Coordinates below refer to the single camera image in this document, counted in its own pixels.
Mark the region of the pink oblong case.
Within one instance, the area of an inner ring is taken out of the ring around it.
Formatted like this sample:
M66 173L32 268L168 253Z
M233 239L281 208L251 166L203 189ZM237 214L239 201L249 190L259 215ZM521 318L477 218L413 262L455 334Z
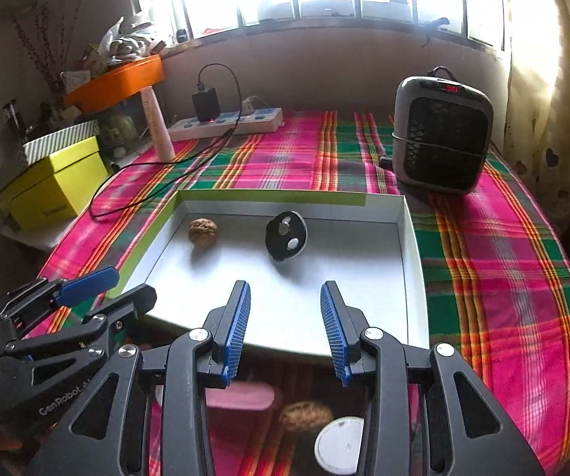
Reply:
M266 382L231 382L226 389L207 389L206 406L230 411L267 411L282 402L280 392Z

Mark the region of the walnut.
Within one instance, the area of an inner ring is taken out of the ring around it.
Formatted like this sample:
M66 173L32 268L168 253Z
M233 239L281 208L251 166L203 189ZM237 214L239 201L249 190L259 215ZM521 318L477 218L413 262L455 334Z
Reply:
M218 240L218 226L208 218L197 218L188 227L188 240L194 247L210 248Z
M317 401L299 401L286 405L278 422L286 433L318 433L334 420L331 408Z

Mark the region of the green white suction stand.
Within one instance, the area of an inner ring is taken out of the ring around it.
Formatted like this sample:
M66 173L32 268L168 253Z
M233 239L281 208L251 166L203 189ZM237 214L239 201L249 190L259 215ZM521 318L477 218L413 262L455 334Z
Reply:
M364 425L363 418L342 417L324 426L314 444L318 465L332 475L355 475Z

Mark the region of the black round key fob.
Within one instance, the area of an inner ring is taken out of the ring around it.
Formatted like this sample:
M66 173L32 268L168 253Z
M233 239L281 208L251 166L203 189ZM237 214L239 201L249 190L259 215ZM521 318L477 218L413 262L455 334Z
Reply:
M309 239L309 228L296 211L285 211L272 218L265 227L265 248L276 262L298 256Z

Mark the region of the yellow shoe box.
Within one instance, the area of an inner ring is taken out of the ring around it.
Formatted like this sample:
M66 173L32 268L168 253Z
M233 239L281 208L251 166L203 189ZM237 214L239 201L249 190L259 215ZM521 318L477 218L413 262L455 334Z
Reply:
M10 160L0 168L0 223L25 232L72 219L106 178L93 135L32 165Z

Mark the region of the plaid pink green tablecloth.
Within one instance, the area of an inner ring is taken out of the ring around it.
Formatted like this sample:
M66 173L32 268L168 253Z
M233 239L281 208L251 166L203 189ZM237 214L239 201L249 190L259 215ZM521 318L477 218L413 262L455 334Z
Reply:
M236 136L213 160L200 142L177 143L177 157L197 167L191 176L145 154L100 199L111 217L79 216L42 275L122 267L174 189L397 194L378 164L393 124L370 113L289 112L279 130ZM470 194L410 196L410 208L430 338L460 350L556 474L570 459L570 262L557 234L496 152Z

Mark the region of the white green cardboard tray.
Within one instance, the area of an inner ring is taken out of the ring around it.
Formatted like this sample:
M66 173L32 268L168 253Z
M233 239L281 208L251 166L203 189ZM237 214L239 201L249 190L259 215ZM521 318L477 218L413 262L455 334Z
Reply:
M274 261L265 227L296 211L309 228L298 256ZM192 220L218 226L216 244L194 247ZM145 227L123 261L112 297L154 287L149 317L176 327L199 327L226 303L235 282L250 285L248 346L325 357L321 285L333 280L345 302L369 324L403 344L429 345L425 281L407 200L394 194L293 190L186 190L175 194Z

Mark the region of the striped white box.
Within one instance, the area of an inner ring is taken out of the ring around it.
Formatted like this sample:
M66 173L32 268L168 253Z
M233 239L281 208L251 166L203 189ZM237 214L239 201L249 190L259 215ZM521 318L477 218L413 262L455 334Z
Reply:
M99 131L98 121L95 119L46 134L22 145L19 154L20 162L25 167L29 167L63 148L97 135Z

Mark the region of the pink cosmetic tube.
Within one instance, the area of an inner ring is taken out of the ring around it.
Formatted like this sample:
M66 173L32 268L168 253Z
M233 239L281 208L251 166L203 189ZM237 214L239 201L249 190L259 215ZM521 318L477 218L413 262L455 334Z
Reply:
M151 86L147 86L141 89L140 94L157 158L160 162L172 162L175 156L174 146L170 133L167 131L155 91Z

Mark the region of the dried branches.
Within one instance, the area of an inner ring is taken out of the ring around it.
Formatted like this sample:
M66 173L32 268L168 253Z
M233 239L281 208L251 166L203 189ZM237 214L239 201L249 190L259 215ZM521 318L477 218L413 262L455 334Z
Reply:
M84 0L41 1L30 10L12 14L12 24L21 46L40 73L49 91L64 94L62 73L70 51Z

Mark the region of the grey black space heater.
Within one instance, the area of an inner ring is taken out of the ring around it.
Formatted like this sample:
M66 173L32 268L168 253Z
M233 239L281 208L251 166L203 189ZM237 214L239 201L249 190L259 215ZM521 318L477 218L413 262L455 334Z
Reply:
M395 177L414 187L468 194L484 167L492 121L484 92L443 65L406 77L395 93Z

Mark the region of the white power strip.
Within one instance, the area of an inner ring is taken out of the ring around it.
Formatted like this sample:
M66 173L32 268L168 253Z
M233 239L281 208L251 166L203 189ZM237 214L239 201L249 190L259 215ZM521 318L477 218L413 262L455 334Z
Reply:
M197 117L178 121L169 128L171 140L186 141L217 138L233 128L237 134L272 133L284 124L283 110L257 109L243 116L238 113L222 113L213 121L198 121Z

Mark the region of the yellow heart pattern curtain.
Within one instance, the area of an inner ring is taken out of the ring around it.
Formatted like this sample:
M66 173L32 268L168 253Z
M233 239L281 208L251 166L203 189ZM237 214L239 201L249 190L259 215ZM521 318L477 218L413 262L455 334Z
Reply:
M503 157L558 231L570 223L570 0L507 0Z

